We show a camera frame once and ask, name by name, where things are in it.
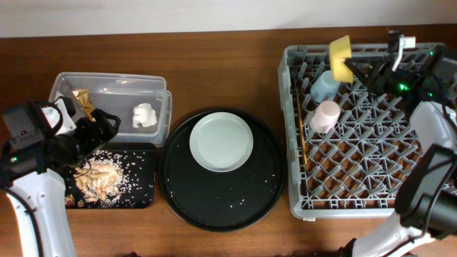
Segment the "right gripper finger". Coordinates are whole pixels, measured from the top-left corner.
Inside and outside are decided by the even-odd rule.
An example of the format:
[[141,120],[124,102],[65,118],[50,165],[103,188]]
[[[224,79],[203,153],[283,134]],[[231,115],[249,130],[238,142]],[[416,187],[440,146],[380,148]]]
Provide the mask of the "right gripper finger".
[[357,66],[348,66],[349,70],[367,89],[370,89],[371,83],[369,82],[370,71],[364,71]]
[[349,66],[349,65],[355,66],[356,64],[369,64],[370,66],[376,66],[378,64],[383,64],[388,60],[389,60],[389,58],[385,57],[385,56],[368,56],[368,57],[356,56],[356,57],[351,57],[351,58],[345,59],[344,63],[346,66]]

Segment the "yellow bowl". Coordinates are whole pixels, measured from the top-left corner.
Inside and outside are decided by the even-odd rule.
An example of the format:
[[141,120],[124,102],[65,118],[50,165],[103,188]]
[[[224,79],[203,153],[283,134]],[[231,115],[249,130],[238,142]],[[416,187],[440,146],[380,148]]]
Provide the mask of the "yellow bowl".
[[332,41],[328,50],[333,79],[338,82],[353,83],[353,72],[345,65],[345,60],[352,57],[349,35]]

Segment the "blue cup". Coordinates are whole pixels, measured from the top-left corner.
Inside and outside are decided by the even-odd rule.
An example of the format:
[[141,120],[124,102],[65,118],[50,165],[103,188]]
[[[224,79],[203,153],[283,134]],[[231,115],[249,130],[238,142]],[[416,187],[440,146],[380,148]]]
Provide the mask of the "blue cup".
[[310,89],[311,98],[321,103],[323,101],[332,101],[339,91],[341,83],[333,79],[331,70],[323,72],[315,81]]

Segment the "gold snack wrapper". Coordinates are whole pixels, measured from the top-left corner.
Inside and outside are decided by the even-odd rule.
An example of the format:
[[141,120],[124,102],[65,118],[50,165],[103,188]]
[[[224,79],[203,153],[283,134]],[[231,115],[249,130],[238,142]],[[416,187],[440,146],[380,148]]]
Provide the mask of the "gold snack wrapper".
[[80,104],[82,111],[88,116],[91,121],[95,121],[95,118],[91,113],[95,110],[95,107],[89,100],[88,89],[77,89],[72,91],[74,98]]

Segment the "pink cup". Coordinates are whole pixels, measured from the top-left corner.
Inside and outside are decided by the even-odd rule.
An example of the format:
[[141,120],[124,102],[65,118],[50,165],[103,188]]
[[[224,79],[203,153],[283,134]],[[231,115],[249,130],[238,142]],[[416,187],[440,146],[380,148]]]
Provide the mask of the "pink cup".
[[309,126],[317,133],[328,133],[338,121],[340,106],[334,101],[323,101],[315,110]]

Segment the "white napkin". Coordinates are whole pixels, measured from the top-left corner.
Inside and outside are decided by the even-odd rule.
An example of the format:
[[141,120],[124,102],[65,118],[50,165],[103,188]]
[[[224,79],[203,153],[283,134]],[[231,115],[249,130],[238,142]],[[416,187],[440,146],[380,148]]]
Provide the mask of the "white napkin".
[[137,129],[139,126],[144,128],[157,124],[156,112],[151,104],[143,103],[133,108],[132,126]]

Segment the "pale grey plate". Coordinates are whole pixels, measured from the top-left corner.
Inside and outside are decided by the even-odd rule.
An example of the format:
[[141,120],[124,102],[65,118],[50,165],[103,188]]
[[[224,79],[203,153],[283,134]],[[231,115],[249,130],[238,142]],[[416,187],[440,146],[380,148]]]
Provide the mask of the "pale grey plate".
[[248,161],[254,145],[253,132],[240,116],[218,111],[206,114],[191,130],[189,147],[203,168],[226,173]]

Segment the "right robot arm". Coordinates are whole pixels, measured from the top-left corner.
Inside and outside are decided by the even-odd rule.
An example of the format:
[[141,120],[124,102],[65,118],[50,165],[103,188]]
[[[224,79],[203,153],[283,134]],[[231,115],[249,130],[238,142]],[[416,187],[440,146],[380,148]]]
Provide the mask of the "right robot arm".
[[354,56],[348,36],[329,45],[333,78],[358,80],[369,96],[390,94],[418,136],[423,155],[401,184],[393,213],[374,232],[339,248],[339,256],[403,256],[414,248],[456,234],[456,197],[445,190],[456,180],[456,50],[438,44],[417,70],[400,67],[413,36],[388,33],[383,56]]

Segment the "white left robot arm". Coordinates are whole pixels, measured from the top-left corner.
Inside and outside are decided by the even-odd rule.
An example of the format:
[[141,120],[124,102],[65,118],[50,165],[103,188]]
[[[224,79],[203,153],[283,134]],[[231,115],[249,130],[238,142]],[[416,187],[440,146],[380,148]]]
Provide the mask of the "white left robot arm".
[[1,190],[14,208],[24,256],[75,256],[63,173],[118,133],[121,120],[101,109],[73,121],[73,101],[30,101],[6,109],[11,134],[1,150]]

